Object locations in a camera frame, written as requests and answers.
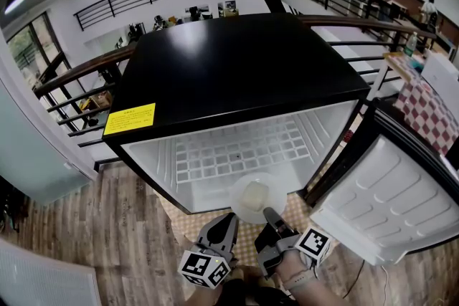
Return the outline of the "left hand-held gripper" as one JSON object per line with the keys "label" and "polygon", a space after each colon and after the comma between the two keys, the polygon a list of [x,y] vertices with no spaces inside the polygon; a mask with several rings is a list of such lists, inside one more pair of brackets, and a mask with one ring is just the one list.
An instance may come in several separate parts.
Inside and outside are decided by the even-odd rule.
{"label": "left hand-held gripper", "polygon": [[237,243],[239,219],[227,213],[205,224],[189,250],[183,253],[178,272],[189,283],[216,289],[236,265],[233,247]]}

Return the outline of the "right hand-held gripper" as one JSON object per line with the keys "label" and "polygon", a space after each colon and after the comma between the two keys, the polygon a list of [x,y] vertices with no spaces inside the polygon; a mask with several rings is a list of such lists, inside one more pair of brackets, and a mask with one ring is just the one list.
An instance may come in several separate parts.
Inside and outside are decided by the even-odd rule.
{"label": "right hand-held gripper", "polygon": [[255,240],[257,262],[265,277],[271,277],[280,265],[286,252],[298,250],[302,263],[308,269],[317,267],[325,259],[331,248],[331,237],[309,226],[303,233],[298,232],[284,221],[273,208],[263,209],[268,224]]}

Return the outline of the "white round plate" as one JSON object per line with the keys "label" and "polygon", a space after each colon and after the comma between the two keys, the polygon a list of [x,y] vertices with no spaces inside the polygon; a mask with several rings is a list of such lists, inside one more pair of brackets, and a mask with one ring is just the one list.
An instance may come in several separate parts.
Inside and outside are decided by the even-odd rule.
{"label": "white round plate", "polygon": [[231,187],[230,193],[230,207],[234,213],[242,221],[250,224],[265,224],[266,219],[263,215],[263,209],[259,212],[254,212],[246,209],[240,203],[240,197],[247,184],[251,181],[259,181],[269,187],[269,196],[265,203],[265,207],[273,208],[278,214],[282,214],[286,203],[287,193],[284,189],[277,186],[277,178],[268,173],[251,173],[243,176]]}

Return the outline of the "white item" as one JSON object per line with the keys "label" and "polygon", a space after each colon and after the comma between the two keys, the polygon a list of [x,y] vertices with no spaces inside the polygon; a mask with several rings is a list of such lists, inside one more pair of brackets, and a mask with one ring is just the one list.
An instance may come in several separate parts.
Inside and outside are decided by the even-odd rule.
{"label": "white item", "polygon": [[251,181],[242,192],[240,203],[248,210],[259,212],[265,207],[269,191],[269,187],[264,183]]}

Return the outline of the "black mini fridge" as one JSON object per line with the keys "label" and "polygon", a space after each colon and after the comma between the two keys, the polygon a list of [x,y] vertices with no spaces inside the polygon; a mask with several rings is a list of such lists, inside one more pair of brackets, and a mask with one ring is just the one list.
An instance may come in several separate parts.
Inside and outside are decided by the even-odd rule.
{"label": "black mini fridge", "polygon": [[[288,194],[312,188],[346,147],[368,108],[369,86],[328,42],[291,15],[198,21],[140,38],[110,113],[156,104],[153,125],[103,141],[186,214],[231,209],[230,189],[268,173]],[[176,139],[292,117],[311,153],[298,160],[176,182]]]}

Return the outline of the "person's right forearm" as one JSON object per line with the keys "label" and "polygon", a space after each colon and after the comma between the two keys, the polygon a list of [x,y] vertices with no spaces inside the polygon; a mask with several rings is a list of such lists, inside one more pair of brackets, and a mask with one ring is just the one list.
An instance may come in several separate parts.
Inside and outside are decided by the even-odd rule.
{"label": "person's right forearm", "polygon": [[[294,274],[310,270],[298,250],[290,250],[283,253],[282,262],[275,268],[280,281],[286,281]],[[291,292],[300,306],[350,306],[350,304],[327,288],[318,279],[306,286],[298,287]]]}

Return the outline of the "person's left forearm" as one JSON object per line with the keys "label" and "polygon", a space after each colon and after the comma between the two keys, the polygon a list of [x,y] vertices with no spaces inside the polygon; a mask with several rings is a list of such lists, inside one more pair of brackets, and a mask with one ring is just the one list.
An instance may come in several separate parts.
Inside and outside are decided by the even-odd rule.
{"label": "person's left forearm", "polygon": [[183,306],[216,306],[222,290],[222,285],[215,289],[196,287],[192,295],[184,301]]}

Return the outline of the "person's leg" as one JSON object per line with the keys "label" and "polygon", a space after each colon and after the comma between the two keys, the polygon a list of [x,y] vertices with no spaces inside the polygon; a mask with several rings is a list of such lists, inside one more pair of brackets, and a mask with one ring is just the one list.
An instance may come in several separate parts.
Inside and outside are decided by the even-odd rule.
{"label": "person's leg", "polygon": [[265,278],[262,270],[258,267],[251,267],[247,265],[241,265],[235,267],[230,275],[230,279],[241,279],[246,285],[251,287],[271,287],[276,288],[275,281],[271,278]]}

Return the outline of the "person's dark clothing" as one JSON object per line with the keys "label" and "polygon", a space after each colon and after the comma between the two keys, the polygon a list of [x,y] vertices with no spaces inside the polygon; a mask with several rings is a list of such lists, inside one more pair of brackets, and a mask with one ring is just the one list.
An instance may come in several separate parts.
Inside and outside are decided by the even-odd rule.
{"label": "person's dark clothing", "polygon": [[242,279],[225,282],[215,306],[247,306],[247,301],[258,306],[295,306],[295,301],[283,291],[272,287],[250,288]]}

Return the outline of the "white wristwatch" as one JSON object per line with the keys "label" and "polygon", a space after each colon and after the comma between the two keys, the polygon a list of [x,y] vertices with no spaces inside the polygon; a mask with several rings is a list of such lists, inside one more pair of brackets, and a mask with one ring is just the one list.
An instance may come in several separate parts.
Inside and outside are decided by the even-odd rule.
{"label": "white wristwatch", "polygon": [[312,270],[305,270],[294,274],[286,281],[282,281],[282,283],[284,289],[291,292],[298,287],[306,286],[314,280],[317,280],[314,272]]}

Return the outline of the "yellow warning label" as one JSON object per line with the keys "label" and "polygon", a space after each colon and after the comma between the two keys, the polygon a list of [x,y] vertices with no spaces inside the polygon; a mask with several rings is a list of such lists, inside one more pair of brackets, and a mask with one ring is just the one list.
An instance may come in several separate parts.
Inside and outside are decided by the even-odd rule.
{"label": "yellow warning label", "polygon": [[153,125],[156,104],[151,103],[138,107],[110,113],[103,135],[112,135]]}

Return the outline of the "brown cardboard box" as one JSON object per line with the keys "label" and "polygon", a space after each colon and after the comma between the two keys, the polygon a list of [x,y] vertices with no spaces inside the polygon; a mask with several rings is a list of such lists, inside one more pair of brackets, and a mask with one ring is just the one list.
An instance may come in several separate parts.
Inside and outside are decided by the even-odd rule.
{"label": "brown cardboard box", "polygon": [[99,107],[110,107],[113,101],[112,95],[109,91],[99,92],[98,94],[89,97],[94,104]]}

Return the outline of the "white box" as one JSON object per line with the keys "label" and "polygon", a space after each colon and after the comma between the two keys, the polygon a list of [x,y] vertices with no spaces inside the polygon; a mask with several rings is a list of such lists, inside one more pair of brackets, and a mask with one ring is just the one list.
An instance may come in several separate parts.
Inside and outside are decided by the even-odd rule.
{"label": "white box", "polygon": [[442,99],[459,99],[459,70],[445,55],[428,50],[421,76]]}

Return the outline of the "black robot equipment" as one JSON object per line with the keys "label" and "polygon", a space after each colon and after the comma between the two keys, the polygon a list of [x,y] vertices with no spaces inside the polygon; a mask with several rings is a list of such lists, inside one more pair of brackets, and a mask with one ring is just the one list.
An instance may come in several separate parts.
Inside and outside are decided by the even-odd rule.
{"label": "black robot equipment", "polygon": [[130,24],[128,31],[128,43],[137,42],[146,33],[143,22]]}

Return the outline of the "dark-framed window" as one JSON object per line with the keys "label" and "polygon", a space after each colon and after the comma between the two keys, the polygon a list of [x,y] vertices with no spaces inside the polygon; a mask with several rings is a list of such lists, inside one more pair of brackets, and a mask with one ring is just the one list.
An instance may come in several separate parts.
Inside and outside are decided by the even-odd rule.
{"label": "dark-framed window", "polygon": [[46,12],[18,31],[7,44],[19,71],[31,88],[71,68]]}

